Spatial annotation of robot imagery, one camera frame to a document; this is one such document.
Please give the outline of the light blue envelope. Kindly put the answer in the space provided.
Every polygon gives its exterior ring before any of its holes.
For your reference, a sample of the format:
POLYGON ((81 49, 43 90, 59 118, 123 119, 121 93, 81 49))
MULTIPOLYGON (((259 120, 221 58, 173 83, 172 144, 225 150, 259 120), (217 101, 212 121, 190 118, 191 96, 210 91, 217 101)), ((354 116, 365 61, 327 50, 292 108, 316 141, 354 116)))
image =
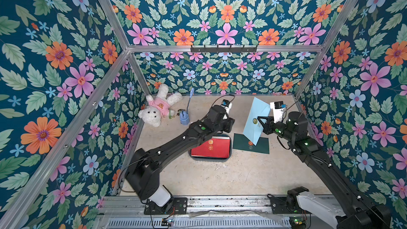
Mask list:
POLYGON ((259 123, 258 117, 268 117, 270 113, 270 105, 258 98, 254 98, 252 106, 243 130, 243 135, 254 146, 257 145, 261 133, 263 132, 263 126, 259 123))

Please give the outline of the dark green envelope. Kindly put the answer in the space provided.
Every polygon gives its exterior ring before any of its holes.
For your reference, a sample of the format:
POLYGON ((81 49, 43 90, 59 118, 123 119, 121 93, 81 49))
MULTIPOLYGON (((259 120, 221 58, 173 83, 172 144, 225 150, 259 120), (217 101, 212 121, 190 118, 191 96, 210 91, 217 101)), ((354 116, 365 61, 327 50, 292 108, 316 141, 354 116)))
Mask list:
POLYGON ((261 154, 269 154, 270 152, 269 140, 267 138, 259 138, 257 144, 254 145, 254 143, 243 134, 234 134, 233 149, 261 154))

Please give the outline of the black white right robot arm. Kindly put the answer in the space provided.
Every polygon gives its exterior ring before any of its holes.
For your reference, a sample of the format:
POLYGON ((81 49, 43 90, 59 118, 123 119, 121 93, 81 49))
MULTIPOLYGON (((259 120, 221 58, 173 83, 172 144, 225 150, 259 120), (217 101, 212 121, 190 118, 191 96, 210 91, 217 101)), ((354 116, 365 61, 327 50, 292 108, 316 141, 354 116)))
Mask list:
POLYGON ((267 135, 285 139, 288 149, 326 185, 339 207, 312 194, 305 187, 287 192, 286 207, 309 212, 334 229, 388 229, 392 214, 385 205, 376 205, 331 161, 317 140, 308 135, 307 120, 300 112, 290 112, 285 123, 273 117, 257 117, 267 135))

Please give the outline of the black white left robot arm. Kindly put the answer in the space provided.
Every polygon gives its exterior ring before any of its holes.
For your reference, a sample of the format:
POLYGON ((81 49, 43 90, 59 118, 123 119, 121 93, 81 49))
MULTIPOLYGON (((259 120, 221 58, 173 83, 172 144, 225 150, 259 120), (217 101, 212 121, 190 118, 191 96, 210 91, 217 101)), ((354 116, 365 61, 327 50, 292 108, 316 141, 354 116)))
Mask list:
POLYGON ((138 149, 125 171, 125 179, 141 201, 150 200, 163 207, 171 202, 172 194, 160 185, 160 173, 183 153, 212 139, 216 134, 229 133, 235 120, 229 116, 231 103, 213 105, 201 119, 189 125, 178 137, 145 151, 138 149))

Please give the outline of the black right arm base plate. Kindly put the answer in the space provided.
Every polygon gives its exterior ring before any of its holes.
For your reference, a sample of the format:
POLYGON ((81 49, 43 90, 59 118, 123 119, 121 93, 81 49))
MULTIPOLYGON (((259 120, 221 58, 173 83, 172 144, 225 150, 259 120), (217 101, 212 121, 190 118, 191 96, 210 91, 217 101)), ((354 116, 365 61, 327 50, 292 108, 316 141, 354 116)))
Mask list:
POLYGON ((309 214, 307 210, 300 208, 298 202, 291 196, 275 196, 268 194, 270 206, 274 214, 309 214))

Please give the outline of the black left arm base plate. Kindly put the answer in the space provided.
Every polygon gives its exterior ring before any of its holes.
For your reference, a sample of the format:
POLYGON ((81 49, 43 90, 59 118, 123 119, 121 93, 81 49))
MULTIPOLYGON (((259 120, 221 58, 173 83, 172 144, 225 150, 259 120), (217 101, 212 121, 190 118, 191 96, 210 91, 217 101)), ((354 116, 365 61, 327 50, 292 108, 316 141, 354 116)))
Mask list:
POLYGON ((148 200, 144 208, 144 215, 183 215, 187 213, 187 206, 187 197, 172 197, 162 207, 148 200))

